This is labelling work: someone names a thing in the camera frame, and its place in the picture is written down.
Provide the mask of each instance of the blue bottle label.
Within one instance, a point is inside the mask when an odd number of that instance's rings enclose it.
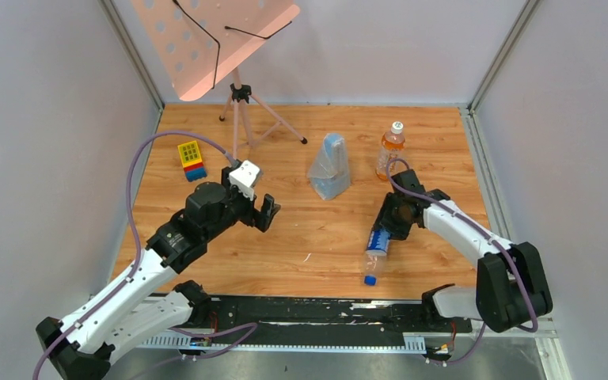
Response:
[[[390,233],[388,231],[384,229],[371,231],[366,251],[373,254],[387,254],[389,242]]]

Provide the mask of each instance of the pink music stand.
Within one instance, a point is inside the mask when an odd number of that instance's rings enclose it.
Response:
[[[287,26],[299,14],[299,7],[293,0],[178,2],[180,8],[173,0],[131,0],[178,97],[182,101],[197,100],[231,72],[234,78],[232,93],[227,98],[220,120],[225,119],[230,104],[234,103],[235,157],[239,147],[239,119],[247,139],[247,143],[242,146],[255,147],[281,124],[297,136],[301,143],[306,144],[304,136],[254,94],[250,86],[241,83],[238,71],[239,64],[266,42],[266,39],[259,36],[270,36]],[[235,29],[258,36],[250,36]],[[276,118],[276,124],[257,139],[253,138],[248,117],[247,103],[250,97]]]

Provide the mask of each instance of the gray wall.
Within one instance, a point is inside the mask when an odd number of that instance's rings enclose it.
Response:
[[[131,5],[141,0],[114,1],[161,95],[180,102]],[[190,0],[180,3],[194,16]],[[256,93],[278,103],[402,105],[471,100],[524,0],[295,3],[292,25],[241,65]],[[199,102],[224,102],[229,85]]]
[[[30,377],[36,324],[105,284],[157,117],[98,0],[0,1],[0,379]]]
[[[608,2],[542,2],[478,116],[573,376],[608,378]]]

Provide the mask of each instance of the water bottle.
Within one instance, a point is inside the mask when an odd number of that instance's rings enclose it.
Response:
[[[364,283],[373,287],[376,278],[383,273],[388,260],[390,234],[384,229],[371,231],[364,257]]]
[[[404,127],[404,124],[396,121],[393,123],[390,131],[383,134],[383,137],[381,138],[381,152],[378,154],[376,177],[383,181],[388,180],[388,177],[386,176],[386,166],[388,165],[388,161],[392,160],[393,158],[400,157],[402,151],[405,149],[406,139],[402,134]],[[390,166],[390,175],[394,174],[394,167],[395,164]]]

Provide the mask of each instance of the music stand tripod leg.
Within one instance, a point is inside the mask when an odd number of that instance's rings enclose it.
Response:
[[[244,100],[239,101],[239,109],[241,110],[241,121],[245,129],[245,137],[248,139],[248,146],[254,147],[253,129],[250,126],[250,118],[248,117],[248,103]]]
[[[222,109],[222,113],[220,114],[220,121],[225,121],[225,116],[227,115],[227,110],[230,109],[230,105],[232,104],[232,94],[227,97],[227,102],[225,103],[225,108]]]
[[[271,113],[272,116],[274,116],[276,118],[276,120],[278,120],[281,124],[286,126],[286,128],[289,129],[290,132],[292,132],[295,136],[297,136],[297,138],[299,139],[300,142],[302,142],[302,144],[306,144],[308,142],[308,140],[306,140],[306,137],[302,136],[299,132],[297,132],[296,129],[294,129],[287,121],[285,121],[285,119],[283,117],[281,117],[278,113],[276,113],[276,111],[274,111],[271,107],[269,107],[269,104],[265,103],[262,99],[260,99],[260,97],[258,97],[254,93],[251,93],[250,97],[253,98],[257,102],[257,104],[261,105],[262,108],[266,109],[267,112]]]
[[[232,142],[232,154],[234,155],[234,159],[238,159],[237,150],[238,150],[238,140],[239,140],[239,102],[234,102],[234,141]]]

